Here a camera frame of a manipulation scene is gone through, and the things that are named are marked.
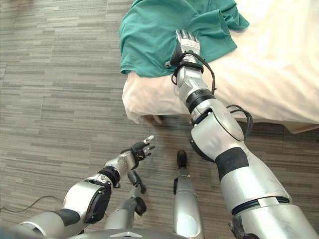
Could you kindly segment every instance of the floor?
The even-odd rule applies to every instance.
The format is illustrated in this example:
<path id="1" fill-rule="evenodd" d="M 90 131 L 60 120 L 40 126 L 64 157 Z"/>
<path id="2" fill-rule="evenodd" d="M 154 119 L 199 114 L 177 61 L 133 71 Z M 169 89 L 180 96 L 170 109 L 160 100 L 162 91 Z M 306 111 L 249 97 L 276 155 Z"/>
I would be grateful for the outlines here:
<path id="1" fill-rule="evenodd" d="M 0 2 L 0 206 L 23 209 L 43 195 L 62 200 L 72 185 L 154 134 L 156 149 L 137 169 L 148 188 L 148 210 L 137 226 L 172 230 L 175 155 L 185 149 L 206 238 L 233 238 L 216 166 L 192 151 L 186 120 L 165 117 L 162 126 L 146 127 L 126 118 L 117 31 L 132 0 Z M 255 124 L 247 145 L 319 232 L 319 130 L 292 135 L 281 125 Z M 107 215 L 129 189 L 124 179 Z M 0 223 L 10 226 L 60 206 L 43 199 L 19 214 L 2 211 Z"/>

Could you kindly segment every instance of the bed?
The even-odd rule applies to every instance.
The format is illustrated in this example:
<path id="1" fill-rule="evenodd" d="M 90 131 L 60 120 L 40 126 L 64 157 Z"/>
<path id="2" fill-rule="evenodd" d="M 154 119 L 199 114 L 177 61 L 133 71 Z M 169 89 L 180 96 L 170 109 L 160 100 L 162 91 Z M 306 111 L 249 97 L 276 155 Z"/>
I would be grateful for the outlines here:
<path id="1" fill-rule="evenodd" d="M 250 22 L 231 32 L 237 49 L 209 62 L 216 76 L 215 96 L 237 104 L 255 122 L 285 125 L 292 133 L 319 127 L 319 2 L 237 0 Z M 140 77 L 131 71 L 123 88 L 127 117 L 149 123 L 150 116 L 186 115 L 171 76 Z M 204 70 L 203 79 L 211 85 Z M 244 116 L 238 114 L 239 120 Z"/>

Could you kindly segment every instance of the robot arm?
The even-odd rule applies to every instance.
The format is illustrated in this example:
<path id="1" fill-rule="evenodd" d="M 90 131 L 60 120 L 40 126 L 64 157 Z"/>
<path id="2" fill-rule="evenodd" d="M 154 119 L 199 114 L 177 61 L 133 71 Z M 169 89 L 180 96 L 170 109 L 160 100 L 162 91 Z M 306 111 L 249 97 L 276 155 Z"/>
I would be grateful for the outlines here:
<path id="1" fill-rule="evenodd" d="M 134 144 L 108 161 L 97 174 L 75 184 L 67 192 L 59 211 L 38 214 L 11 228 L 15 232 L 29 234 L 32 238 L 68 238 L 81 233 L 89 224 L 100 221 L 108 206 L 112 190 L 120 179 L 149 156 L 154 137 Z"/>
<path id="2" fill-rule="evenodd" d="M 184 30 L 176 35 L 177 48 L 166 65 L 178 67 L 178 95 L 194 125 L 192 147 L 217 165 L 233 234 L 240 239 L 318 239 L 279 180 L 246 147 L 240 125 L 203 82 L 200 67 L 187 63 L 196 63 L 187 52 L 199 53 L 199 41 Z"/>

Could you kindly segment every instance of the power cord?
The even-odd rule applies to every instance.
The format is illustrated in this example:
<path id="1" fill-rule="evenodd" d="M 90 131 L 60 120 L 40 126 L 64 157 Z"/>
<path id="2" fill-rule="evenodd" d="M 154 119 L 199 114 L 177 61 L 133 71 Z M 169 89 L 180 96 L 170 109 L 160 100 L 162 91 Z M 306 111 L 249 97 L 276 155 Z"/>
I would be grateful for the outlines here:
<path id="1" fill-rule="evenodd" d="M 244 136 L 246 138 L 250 134 L 251 130 L 253 129 L 254 120 L 253 120 L 252 115 L 248 111 L 244 110 L 239 105 L 229 105 L 226 108 L 230 108 L 230 107 L 236 107 L 237 108 L 236 110 L 230 111 L 231 114 L 235 113 L 235 112 L 242 112 L 242 113 L 245 114 L 246 120 L 247 120 L 247 128 L 246 128 L 246 132 L 244 133 Z"/>
<path id="2" fill-rule="evenodd" d="M 212 80 L 212 85 L 211 85 L 211 93 L 214 95 L 216 87 L 215 87 L 215 74 L 213 72 L 213 70 L 210 68 L 209 64 L 205 61 L 205 59 L 203 59 L 202 57 L 200 57 L 199 55 L 197 55 L 196 53 L 192 52 L 192 51 L 185 51 L 184 53 L 182 53 L 179 57 L 178 62 L 182 61 L 182 59 L 187 55 L 192 55 L 193 57 L 195 57 L 197 60 L 199 60 L 201 63 L 203 63 L 204 66 L 207 67 L 207 69 L 210 71 L 210 74 L 213 78 Z M 171 81 L 174 85 L 177 85 L 177 83 L 173 80 L 173 76 L 171 76 Z"/>
<path id="3" fill-rule="evenodd" d="M 38 198 L 38 199 L 35 200 L 30 206 L 26 207 L 25 209 L 18 210 L 18 211 L 14 211 L 14 210 L 8 209 L 8 208 L 6 208 L 6 207 L 1 207 L 1 208 L 0 208 L 0 212 L 1 212 L 2 210 L 6 210 L 6 211 L 11 212 L 11 213 L 21 213 L 21 212 L 24 212 L 24 211 L 26 211 L 26 210 L 32 208 L 38 201 L 40 201 L 40 200 L 43 199 L 43 198 L 53 198 L 53 199 L 55 199 L 55 200 L 57 200 L 57 201 L 59 201 L 59 202 L 62 202 L 62 200 L 59 199 L 59 198 L 57 198 L 57 197 L 47 195 L 47 196 L 42 196 L 42 197 Z"/>

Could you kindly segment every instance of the teal shirt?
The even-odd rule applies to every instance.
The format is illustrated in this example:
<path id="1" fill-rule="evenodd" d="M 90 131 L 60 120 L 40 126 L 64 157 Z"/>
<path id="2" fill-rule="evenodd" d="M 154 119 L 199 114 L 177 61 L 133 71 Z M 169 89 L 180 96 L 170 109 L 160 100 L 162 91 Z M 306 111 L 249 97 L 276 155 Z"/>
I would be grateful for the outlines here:
<path id="1" fill-rule="evenodd" d="M 201 56 L 213 61 L 237 47 L 229 29 L 248 25 L 233 0 L 136 0 L 120 26 L 121 72 L 170 75 L 164 64 L 176 47 L 176 29 L 197 36 Z"/>

